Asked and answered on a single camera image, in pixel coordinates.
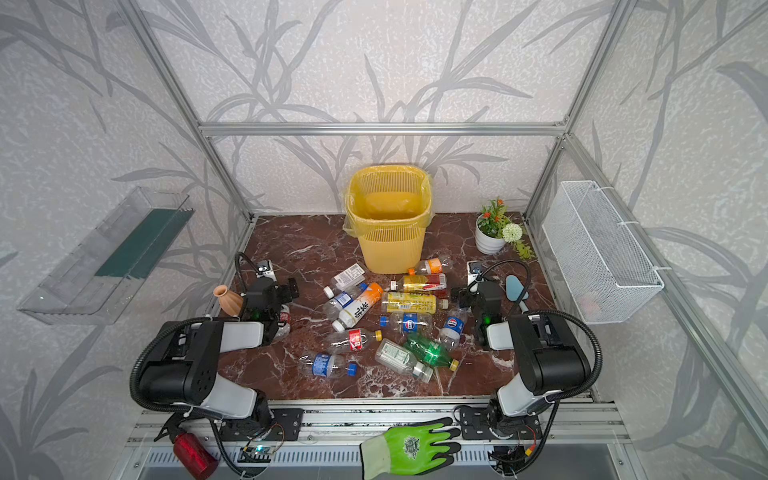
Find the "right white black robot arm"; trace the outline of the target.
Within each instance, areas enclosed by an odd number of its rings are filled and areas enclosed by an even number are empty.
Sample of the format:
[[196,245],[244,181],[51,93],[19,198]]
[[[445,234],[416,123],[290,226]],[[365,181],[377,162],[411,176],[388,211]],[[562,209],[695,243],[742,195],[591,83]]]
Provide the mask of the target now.
[[530,310],[523,305],[530,285],[530,268],[522,261],[524,282],[506,286],[490,279],[479,261],[467,263],[468,283],[454,288],[451,299],[474,317],[477,345],[495,351],[511,350],[517,373],[491,396],[485,407],[458,407],[458,423],[465,440],[523,440],[547,438],[539,415],[561,400],[589,390],[598,379],[603,354],[594,332],[579,318],[559,310]]

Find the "Pepsi bottle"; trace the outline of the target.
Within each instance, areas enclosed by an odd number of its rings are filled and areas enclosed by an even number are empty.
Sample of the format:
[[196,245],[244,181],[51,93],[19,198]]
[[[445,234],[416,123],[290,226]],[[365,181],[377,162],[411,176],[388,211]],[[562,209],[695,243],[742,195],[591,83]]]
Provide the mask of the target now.
[[454,350],[460,344],[467,319],[467,309],[454,308],[447,313],[438,334],[438,342],[448,351]]
[[428,335],[434,330],[432,315],[424,313],[387,313],[379,317],[379,325],[382,329],[404,335],[411,333]]

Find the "green plastic bottle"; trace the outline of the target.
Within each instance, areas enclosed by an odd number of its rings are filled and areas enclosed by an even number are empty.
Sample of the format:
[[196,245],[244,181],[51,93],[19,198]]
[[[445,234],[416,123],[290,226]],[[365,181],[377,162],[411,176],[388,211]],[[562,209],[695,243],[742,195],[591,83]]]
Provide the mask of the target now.
[[404,347],[430,367],[448,368],[453,372],[459,367],[459,361],[453,358],[446,347],[421,334],[409,333]]

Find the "green label clear bottle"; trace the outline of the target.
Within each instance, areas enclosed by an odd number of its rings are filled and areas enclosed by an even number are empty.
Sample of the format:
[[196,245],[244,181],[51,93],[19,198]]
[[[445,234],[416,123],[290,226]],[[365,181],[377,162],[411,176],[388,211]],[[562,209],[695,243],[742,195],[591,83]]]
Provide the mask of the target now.
[[375,353],[375,360],[398,374],[410,374],[424,383],[428,383],[433,376],[431,367],[419,361],[414,353],[389,339],[381,341]]

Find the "blue label crushed bottle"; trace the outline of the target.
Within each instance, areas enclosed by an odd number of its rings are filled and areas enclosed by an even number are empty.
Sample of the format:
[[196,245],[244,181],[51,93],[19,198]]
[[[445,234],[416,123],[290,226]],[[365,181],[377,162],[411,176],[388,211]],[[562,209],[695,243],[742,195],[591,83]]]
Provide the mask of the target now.
[[309,377],[354,378],[359,373],[357,363],[347,361],[338,354],[307,352],[300,357],[299,362],[301,372]]

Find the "orange cap white label bottle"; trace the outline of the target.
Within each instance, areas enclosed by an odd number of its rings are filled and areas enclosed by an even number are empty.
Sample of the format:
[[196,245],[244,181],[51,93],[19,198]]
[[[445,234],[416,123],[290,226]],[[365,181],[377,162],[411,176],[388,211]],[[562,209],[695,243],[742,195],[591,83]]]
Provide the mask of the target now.
[[331,324],[333,329],[341,332],[353,328],[381,300],[382,287],[377,283],[367,286],[366,290],[339,312]]

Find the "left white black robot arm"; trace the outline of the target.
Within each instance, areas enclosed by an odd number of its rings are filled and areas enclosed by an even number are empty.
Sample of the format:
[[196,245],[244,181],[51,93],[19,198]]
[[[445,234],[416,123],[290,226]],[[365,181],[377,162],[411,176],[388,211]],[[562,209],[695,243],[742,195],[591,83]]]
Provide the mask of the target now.
[[274,416],[265,394],[219,373],[222,354],[269,346],[289,331],[289,305],[300,296],[298,283],[276,279],[270,261],[234,258],[235,271],[249,266],[240,292],[214,288],[218,316],[165,323],[134,364],[129,391],[143,409],[169,415],[158,436],[175,440],[187,421],[205,419],[216,437],[253,438],[267,433]]

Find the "white label small bottle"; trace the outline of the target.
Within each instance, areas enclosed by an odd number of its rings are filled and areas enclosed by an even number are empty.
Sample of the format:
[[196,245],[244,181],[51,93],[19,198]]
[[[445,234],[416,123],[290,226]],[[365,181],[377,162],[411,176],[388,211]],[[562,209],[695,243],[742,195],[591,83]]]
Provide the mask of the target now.
[[323,291],[328,298],[332,298],[337,291],[347,291],[349,288],[359,285],[365,280],[366,271],[358,263],[346,268],[335,275],[330,286],[326,286]]

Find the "red label cola bottle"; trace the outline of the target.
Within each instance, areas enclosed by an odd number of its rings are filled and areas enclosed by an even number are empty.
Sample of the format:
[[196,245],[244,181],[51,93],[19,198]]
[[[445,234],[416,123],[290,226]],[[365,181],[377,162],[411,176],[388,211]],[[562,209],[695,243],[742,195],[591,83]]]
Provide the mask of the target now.
[[363,328],[334,332],[323,341],[323,349],[330,354],[355,353],[367,348],[373,342],[381,342],[381,330],[369,331]]

